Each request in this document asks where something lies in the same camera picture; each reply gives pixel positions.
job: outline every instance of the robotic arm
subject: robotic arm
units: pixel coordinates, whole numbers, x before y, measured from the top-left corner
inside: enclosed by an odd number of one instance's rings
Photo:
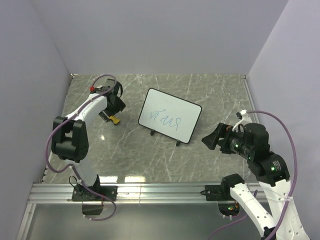
[[[247,160],[250,171],[255,175],[269,203],[272,216],[251,194],[238,174],[222,179],[221,189],[226,198],[233,198],[245,210],[257,227],[261,239],[266,239],[276,226],[286,201],[289,201],[283,222],[271,239],[309,240],[298,216],[296,205],[287,199],[291,188],[290,175],[284,159],[270,151],[269,134],[266,128],[252,123],[246,110],[237,113],[240,121],[235,125],[219,123],[202,142],[214,150],[217,145],[224,154],[238,154]]]
[[[88,99],[74,112],[66,117],[56,117],[53,121],[53,129],[76,114],[74,119],[63,125],[53,135],[51,141],[52,153],[57,154],[66,164],[74,165],[80,176],[79,179],[83,180],[92,191],[104,196],[105,193],[100,186],[99,176],[94,172],[86,157],[89,150],[86,125],[89,125],[97,115],[102,117],[105,122],[112,121],[115,125],[120,122],[114,115],[122,111],[126,105],[120,99],[123,88],[119,82],[115,84],[112,90],[107,92],[110,86],[114,84],[115,81],[113,79],[108,79],[106,86],[92,86]],[[92,199],[92,194],[82,186],[80,181],[78,181],[75,189],[75,193],[86,195],[87,199]]]

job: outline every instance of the gray marble surface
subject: gray marble surface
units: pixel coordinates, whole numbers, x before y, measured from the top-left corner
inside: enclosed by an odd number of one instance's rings
[[[74,111],[89,95],[95,75],[76,75],[66,97],[63,116]],[[235,154],[209,150],[201,139],[219,122],[235,124],[236,112],[251,109],[241,76],[238,74],[124,74],[121,123],[105,123],[99,116],[87,125],[88,157],[101,182],[201,182],[220,181],[238,173],[246,181],[255,181],[245,160]],[[107,78],[97,82],[103,85]],[[202,113],[189,144],[176,142],[138,124],[139,114],[149,88],[186,99],[202,106]],[[61,169],[64,161],[52,156],[51,163]],[[67,183],[70,169],[55,174],[49,171],[45,183]]]

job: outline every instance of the whiteboard stand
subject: whiteboard stand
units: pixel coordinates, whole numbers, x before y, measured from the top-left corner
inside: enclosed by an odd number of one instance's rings
[[[188,144],[200,117],[202,107],[166,92],[149,88],[138,119],[139,125]]]

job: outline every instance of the purple cable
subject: purple cable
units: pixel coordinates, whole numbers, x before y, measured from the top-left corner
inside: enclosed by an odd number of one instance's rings
[[[100,75],[98,77],[96,77],[95,79],[93,79],[93,83],[92,83],[92,87],[96,84],[96,82],[102,78],[102,77],[112,77],[113,79],[116,79],[115,76],[111,75],[111,74],[103,74],[103,75]]]
[[[94,101],[94,100],[96,100],[97,98],[101,97],[102,95],[107,94],[107,93],[110,92],[112,89],[114,89],[114,87],[116,86],[116,84],[117,84],[117,79],[116,79],[116,77],[114,77],[113,75],[110,75],[110,74],[103,74],[103,75],[97,76],[97,77],[93,80],[92,86],[94,86],[94,84],[95,84],[100,78],[102,78],[102,77],[112,77],[112,78],[114,79],[114,85],[113,85],[112,87],[110,87],[108,90],[106,90],[106,91],[100,93],[99,95],[93,97],[91,100],[86,101],[86,102],[79,108],[79,110],[77,111],[78,113],[81,112],[89,103],[91,103],[92,101]],[[64,172],[68,167],[72,167],[72,170],[74,171],[74,174],[76,175],[76,177],[78,178],[78,180],[81,181],[82,186],[83,186],[88,192],[90,192],[90,193],[92,193],[92,194],[94,194],[94,195],[96,195],[96,196],[98,196],[98,197],[100,197],[100,198],[103,198],[103,199],[105,199],[105,200],[110,201],[110,202],[113,204],[113,206],[114,206],[114,210],[113,210],[113,212],[112,212],[109,216],[107,216],[107,217],[105,217],[105,218],[90,218],[90,217],[85,216],[87,219],[90,219],[90,220],[92,220],[92,221],[103,221],[103,220],[107,220],[107,219],[111,218],[111,217],[116,213],[117,206],[116,206],[115,202],[114,202],[112,199],[110,199],[110,198],[108,198],[108,197],[106,197],[106,196],[103,196],[103,195],[101,195],[101,194],[99,194],[99,193],[97,193],[97,192],[95,192],[95,191],[92,191],[92,190],[86,185],[86,183],[81,179],[79,173],[77,172],[77,170],[76,170],[76,168],[75,168],[75,166],[74,166],[73,164],[68,164],[68,165],[66,165],[64,168],[59,169],[59,170],[56,170],[56,169],[54,169],[54,167],[53,167],[53,166],[50,164],[50,162],[49,162],[49,144],[50,144],[51,139],[53,138],[53,136],[56,134],[56,132],[57,132],[59,129],[61,129],[64,125],[66,125],[68,122],[70,122],[72,119],[74,119],[77,115],[78,115],[78,114],[75,113],[75,114],[72,115],[70,118],[68,118],[67,120],[65,120],[64,122],[62,122],[60,125],[58,125],[58,126],[51,132],[51,134],[49,135],[49,137],[48,137],[48,139],[47,139],[47,141],[46,141],[46,144],[45,144],[45,152],[44,152],[45,161],[46,161],[46,164],[47,164],[48,168],[49,168],[52,172],[54,172],[54,173],[56,173],[56,174],[59,174],[59,173]]]
[[[253,113],[266,114],[266,115],[269,115],[269,116],[273,117],[274,119],[276,119],[276,120],[282,125],[282,127],[284,128],[287,136],[289,137],[290,144],[291,144],[291,147],[292,147],[293,164],[294,164],[293,181],[292,181],[292,185],[291,185],[290,191],[289,191],[289,193],[288,193],[288,197],[291,197],[291,196],[292,196],[292,193],[293,193],[294,190],[295,190],[296,184],[297,184],[298,161],[297,161],[297,153],[296,153],[296,147],[295,147],[295,144],[294,144],[294,140],[292,139],[291,134],[290,134],[288,128],[286,127],[286,125],[285,125],[277,116],[275,116],[275,115],[273,115],[273,114],[271,114],[271,113],[269,113],[269,112],[254,110],[254,111],[247,111],[247,113],[248,113],[248,114],[253,114]],[[284,218],[285,218],[285,214],[286,214],[286,210],[287,210],[287,208],[288,208],[288,205],[289,205],[289,202],[286,201],[286,202],[284,203],[284,206],[283,206],[283,209],[282,209],[282,212],[281,212],[281,215],[280,215],[280,218],[279,218],[278,223],[275,225],[273,231],[270,233],[270,235],[269,235],[265,240],[270,240],[270,239],[276,234],[276,232],[278,231],[278,229],[280,228],[280,225],[281,225],[282,221],[283,221]]]
[[[254,193],[253,193],[253,196],[256,197],[258,194],[258,190],[255,190]],[[219,227],[218,229],[216,229],[213,233],[211,233],[211,235],[209,236],[208,240],[210,240],[216,233],[220,232],[221,230],[225,229],[225,228],[228,228],[232,225],[235,225],[235,224],[238,224],[240,222],[242,222],[243,220],[245,220],[246,218],[248,217],[247,214],[245,214],[242,218],[240,218],[239,220],[236,220],[236,221],[233,221],[229,224],[226,224],[222,227]]]

